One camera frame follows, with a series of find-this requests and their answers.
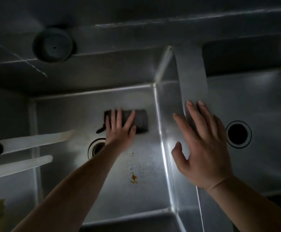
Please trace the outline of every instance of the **drain rim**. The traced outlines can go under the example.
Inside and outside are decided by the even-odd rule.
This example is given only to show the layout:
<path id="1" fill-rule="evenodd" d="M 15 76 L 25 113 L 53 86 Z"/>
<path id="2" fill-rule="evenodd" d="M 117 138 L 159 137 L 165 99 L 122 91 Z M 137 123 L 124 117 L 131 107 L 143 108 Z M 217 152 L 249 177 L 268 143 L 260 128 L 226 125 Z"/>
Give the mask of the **drain rim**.
<path id="1" fill-rule="evenodd" d="M 98 138 L 90 144 L 90 146 L 88 148 L 88 158 L 89 158 L 89 160 L 93 158 L 93 156 L 94 156 L 93 151 L 95 150 L 96 146 L 98 144 L 105 143 L 105 142 L 106 142 L 106 138 Z"/>
<path id="2" fill-rule="evenodd" d="M 236 124 L 242 125 L 242 126 L 246 129 L 246 131 L 247 131 L 247 139 L 246 139 L 245 142 L 242 143 L 242 144 L 235 144 L 235 143 L 233 143 L 233 142 L 230 140 L 230 138 L 229 138 L 229 134 L 228 134 L 228 133 L 229 133 L 229 129 L 230 129 L 231 126 L 236 125 Z M 228 126 L 227 126 L 227 128 L 226 128 L 225 131 L 226 131 L 226 135 L 227 135 L 228 144 L 229 144 L 230 146 L 236 148 L 236 149 L 242 149 L 242 148 L 247 147 L 247 146 L 250 144 L 251 140 L 252 140 L 252 131 L 251 131 L 251 128 L 249 127 L 249 125 L 247 125 L 247 124 L 246 124 L 245 122 L 243 122 L 243 121 L 240 121 L 240 120 L 232 121 L 231 123 L 228 124 Z"/>

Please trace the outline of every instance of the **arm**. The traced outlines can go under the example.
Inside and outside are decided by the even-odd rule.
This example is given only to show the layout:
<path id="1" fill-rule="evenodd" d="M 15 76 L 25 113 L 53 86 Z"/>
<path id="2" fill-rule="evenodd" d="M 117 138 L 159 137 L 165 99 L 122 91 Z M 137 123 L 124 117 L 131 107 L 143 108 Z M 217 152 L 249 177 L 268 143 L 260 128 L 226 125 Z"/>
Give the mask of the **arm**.
<path id="1" fill-rule="evenodd" d="M 187 102 L 199 135 L 174 114 L 190 149 L 186 160 L 181 144 L 175 145 L 172 155 L 178 170 L 204 188 L 240 231 L 281 231 L 281 208 L 233 175 L 223 123 L 202 102 L 198 106 L 200 112 Z"/>
<path id="2" fill-rule="evenodd" d="M 106 145 L 98 155 L 72 172 L 12 232 L 78 231 L 97 199 L 115 160 L 127 149 L 136 133 L 133 111 L 122 127 L 122 109 L 106 117 Z"/>

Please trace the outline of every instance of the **food residue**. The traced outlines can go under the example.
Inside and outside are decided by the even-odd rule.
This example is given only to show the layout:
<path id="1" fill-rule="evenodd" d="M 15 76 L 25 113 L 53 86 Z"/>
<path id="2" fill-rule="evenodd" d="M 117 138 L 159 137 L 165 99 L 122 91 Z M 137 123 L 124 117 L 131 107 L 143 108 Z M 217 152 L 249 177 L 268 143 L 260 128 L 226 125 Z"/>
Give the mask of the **food residue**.
<path id="1" fill-rule="evenodd" d="M 132 182 L 133 184 L 134 184 L 134 183 L 136 183 L 136 184 L 138 183 L 137 180 L 136 180 L 136 179 L 137 179 L 137 176 L 134 175 L 134 172 L 132 172 L 132 179 L 133 179 L 133 181 L 131 181 L 131 182 Z"/>

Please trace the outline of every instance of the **thin wire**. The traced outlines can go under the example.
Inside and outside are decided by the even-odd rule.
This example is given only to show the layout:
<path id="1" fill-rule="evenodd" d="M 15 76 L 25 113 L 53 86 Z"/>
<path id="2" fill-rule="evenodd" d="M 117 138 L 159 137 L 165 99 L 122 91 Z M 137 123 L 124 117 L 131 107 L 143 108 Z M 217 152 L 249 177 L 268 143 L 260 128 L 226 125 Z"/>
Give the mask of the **thin wire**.
<path id="1" fill-rule="evenodd" d="M 27 63 L 28 65 L 30 65 L 31 67 L 35 68 L 38 72 L 44 74 L 44 75 L 47 77 L 47 74 L 46 74 L 46 73 L 42 72 L 41 70 L 39 70 L 38 68 L 36 68 L 35 66 L 33 66 L 33 65 L 30 64 L 28 61 L 26 61 L 26 60 L 24 60 L 23 58 L 21 58 L 19 55 L 17 55 L 17 54 L 15 54 L 15 53 L 11 52 L 9 49 L 5 48 L 4 46 L 1 46 L 1 45 L 0 45 L 0 47 L 3 48 L 4 50 L 6 50 L 7 52 L 13 54 L 14 56 L 16 56 L 16 57 L 19 58 L 21 61 L 23 61 L 23 62 Z"/>

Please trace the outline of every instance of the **sink drain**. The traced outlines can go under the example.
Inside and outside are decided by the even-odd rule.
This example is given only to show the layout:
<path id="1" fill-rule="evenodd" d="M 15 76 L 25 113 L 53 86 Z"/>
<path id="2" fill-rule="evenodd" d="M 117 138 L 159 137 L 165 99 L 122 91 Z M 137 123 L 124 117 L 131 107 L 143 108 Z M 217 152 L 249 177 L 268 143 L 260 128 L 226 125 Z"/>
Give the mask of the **sink drain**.
<path id="1" fill-rule="evenodd" d="M 243 121 L 233 121 L 227 128 L 227 141 L 234 148 L 244 148 L 249 145 L 252 138 L 250 127 Z"/>
<path id="2" fill-rule="evenodd" d="M 105 140 L 106 138 L 98 138 L 90 144 L 88 149 L 89 159 L 96 156 L 100 152 L 100 150 L 105 146 Z"/>

